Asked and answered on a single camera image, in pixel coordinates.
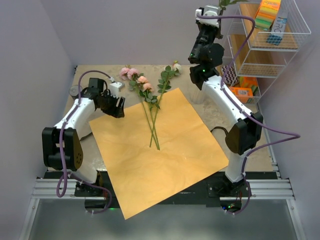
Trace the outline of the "orange wrapping paper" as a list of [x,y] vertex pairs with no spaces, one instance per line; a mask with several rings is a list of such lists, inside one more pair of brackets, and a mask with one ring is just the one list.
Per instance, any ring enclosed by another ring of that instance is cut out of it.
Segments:
[[141,104],[123,118],[89,123],[123,217],[129,219],[225,168],[229,161],[180,89],[163,95],[156,119],[159,148]]

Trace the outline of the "pale pink rose stem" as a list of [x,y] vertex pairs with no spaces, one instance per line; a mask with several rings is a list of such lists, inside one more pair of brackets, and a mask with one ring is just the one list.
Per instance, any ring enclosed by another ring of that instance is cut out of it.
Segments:
[[136,90],[136,85],[137,85],[136,79],[140,75],[143,75],[145,77],[144,73],[140,72],[139,70],[137,70],[134,67],[131,67],[130,65],[125,65],[125,67],[123,67],[119,72],[119,76],[120,76],[121,79],[128,80],[129,89],[132,92],[136,93],[136,95],[137,95],[137,97],[139,99],[139,102],[142,105],[140,97],[138,96],[138,93],[137,93],[137,90]]

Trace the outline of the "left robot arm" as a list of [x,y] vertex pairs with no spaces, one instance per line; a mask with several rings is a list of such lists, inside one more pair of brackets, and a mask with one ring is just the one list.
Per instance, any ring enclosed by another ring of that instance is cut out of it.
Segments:
[[68,178],[75,176],[87,182],[86,191],[99,196],[104,184],[98,180],[99,172],[84,162],[84,153],[79,137],[89,117],[101,110],[114,118],[123,118],[125,98],[120,96],[124,84],[112,80],[110,84],[101,78],[90,78],[88,86],[72,86],[69,90],[74,102],[67,114],[53,127],[42,131],[43,162],[48,168],[62,171],[56,194],[63,197],[67,191]]

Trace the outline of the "peach rose stem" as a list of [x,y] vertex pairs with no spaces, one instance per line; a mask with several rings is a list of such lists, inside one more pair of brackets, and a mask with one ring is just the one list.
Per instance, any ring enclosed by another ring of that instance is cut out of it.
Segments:
[[158,98],[154,95],[154,88],[152,84],[148,81],[148,79],[142,74],[137,77],[136,81],[136,91],[138,96],[140,97],[140,102],[142,103],[142,107],[144,110],[144,114],[146,116],[151,139],[149,143],[149,147],[152,146],[152,143],[155,144],[157,150],[160,150],[160,144],[156,132],[156,124],[155,124],[155,116],[154,116],[154,108],[158,105]]

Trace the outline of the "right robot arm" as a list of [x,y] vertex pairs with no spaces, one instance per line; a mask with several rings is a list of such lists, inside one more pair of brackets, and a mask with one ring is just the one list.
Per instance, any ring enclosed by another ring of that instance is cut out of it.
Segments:
[[215,43],[219,27],[198,20],[196,24],[199,33],[188,57],[192,64],[189,69],[190,79],[218,105],[232,124],[225,136],[229,151],[228,166],[224,177],[212,189],[220,197],[233,197],[245,183],[245,156],[261,138],[263,116],[259,112],[252,113],[223,85],[222,77],[216,70],[222,64],[224,55],[224,48]]

